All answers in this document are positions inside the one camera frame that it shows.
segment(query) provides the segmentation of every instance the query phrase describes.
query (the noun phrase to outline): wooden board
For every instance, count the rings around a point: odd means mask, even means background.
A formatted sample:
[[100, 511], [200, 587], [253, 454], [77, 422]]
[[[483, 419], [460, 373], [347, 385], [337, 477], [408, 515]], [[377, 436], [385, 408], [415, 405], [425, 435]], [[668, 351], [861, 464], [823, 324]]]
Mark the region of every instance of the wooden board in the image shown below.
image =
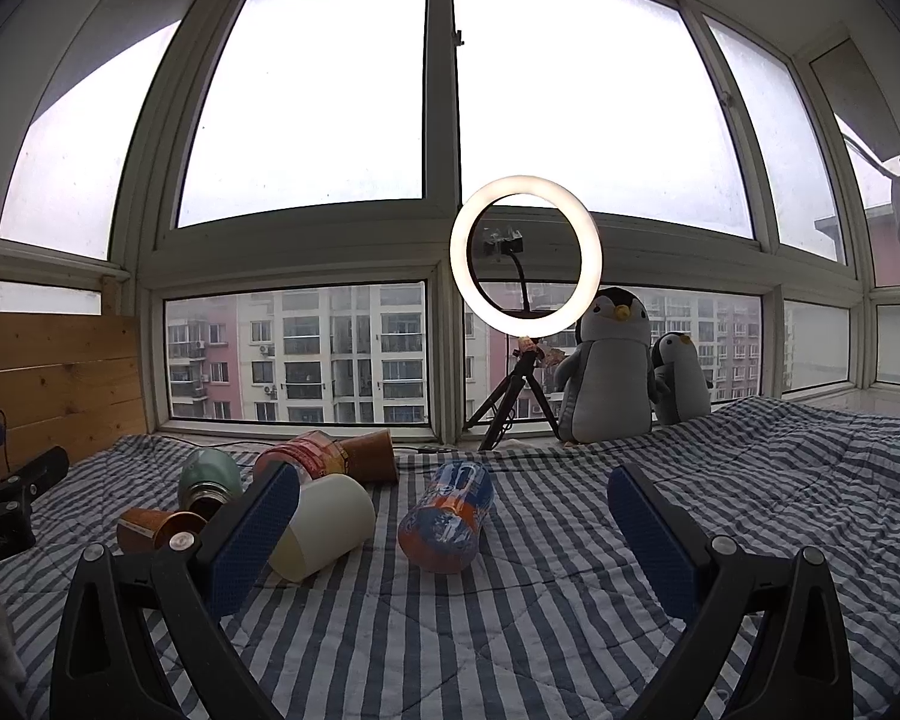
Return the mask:
[[136, 317], [0, 313], [0, 370], [136, 357]]
[[7, 429], [140, 397], [135, 357], [0, 371]]
[[[120, 436], [141, 433], [146, 433], [146, 418], [143, 400], [137, 398], [7, 431], [7, 455], [10, 468], [16, 470], [59, 445], [67, 450], [70, 463], [74, 464], [110, 447]], [[0, 454], [0, 478], [5, 475], [7, 470]]]

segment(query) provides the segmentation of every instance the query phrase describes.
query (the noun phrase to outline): bed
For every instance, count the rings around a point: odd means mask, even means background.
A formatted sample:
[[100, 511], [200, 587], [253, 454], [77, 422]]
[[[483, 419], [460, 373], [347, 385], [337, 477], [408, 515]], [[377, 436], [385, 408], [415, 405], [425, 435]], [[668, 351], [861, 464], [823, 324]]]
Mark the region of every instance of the bed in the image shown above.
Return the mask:
[[[171, 508], [191, 447], [124, 437], [34, 506], [37, 546], [0, 563], [0, 594], [48, 714], [50, 665], [83, 546], [116, 549], [130, 506]], [[250, 471], [254, 453], [237, 453]], [[396, 526], [452, 457], [493, 471], [496, 504], [471, 570], [408, 565]], [[288, 717], [619, 718], [679, 638], [607, 512], [608, 471], [639, 461], [708, 532], [789, 557], [828, 556], [853, 664], [854, 713], [879, 717], [900, 690], [900, 418], [750, 398], [652, 435], [572, 449], [401, 458], [398, 485], [370, 485], [376, 533], [303, 584], [265, 570], [223, 630]], [[190, 717], [206, 717], [166, 627], [151, 635]], [[746, 618], [701, 717], [719, 717], [754, 641]]]

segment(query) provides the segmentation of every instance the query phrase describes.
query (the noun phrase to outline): brown cup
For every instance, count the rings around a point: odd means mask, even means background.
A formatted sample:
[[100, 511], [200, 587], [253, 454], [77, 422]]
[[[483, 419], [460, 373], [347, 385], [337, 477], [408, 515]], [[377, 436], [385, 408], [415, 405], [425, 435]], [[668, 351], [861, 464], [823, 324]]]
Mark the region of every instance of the brown cup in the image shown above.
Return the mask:
[[193, 512], [127, 509], [117, 520], [117, 546], [125, 554], [160, 549], [175, 533], [199, 533], [207, 521]]
[[396, 482], [394, 443], [389, 430], [337, 442], [346, 452], [346, 474], [358, 482]]

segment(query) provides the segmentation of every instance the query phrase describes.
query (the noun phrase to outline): plastic bottle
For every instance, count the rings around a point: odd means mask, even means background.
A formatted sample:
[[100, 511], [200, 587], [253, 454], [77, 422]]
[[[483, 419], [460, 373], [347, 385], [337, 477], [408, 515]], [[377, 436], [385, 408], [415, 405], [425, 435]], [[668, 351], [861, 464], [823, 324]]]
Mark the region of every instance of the plastic bottle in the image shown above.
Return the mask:
[[437, 471], [400, 521], [400, 548], [425, 571], [463, 571], [480, 550], [480, 528], [492, 504], [493, 482], [487, 469], [474, 461], [452, 461]]

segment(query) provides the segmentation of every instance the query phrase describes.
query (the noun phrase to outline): penguin plush toy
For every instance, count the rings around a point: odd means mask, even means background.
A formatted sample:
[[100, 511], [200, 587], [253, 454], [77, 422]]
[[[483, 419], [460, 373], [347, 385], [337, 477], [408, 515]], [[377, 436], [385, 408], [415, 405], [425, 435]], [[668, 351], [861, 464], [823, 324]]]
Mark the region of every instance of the penguin plush toy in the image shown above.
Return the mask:
[[650, 432], [658, 399], [650, 366], [650, 321], [633, 293], [600, 290], [577, 321], [577, 348], [557, 367], [563, 390], [559, 437], [591, 443]]
[[661, 392], [653, 404], [661, 425], [674, 425], [710, 413], [713, 382], [703, 376], [697, 348], [686, 333], [667, 333], [650, 353], [653, 375]]

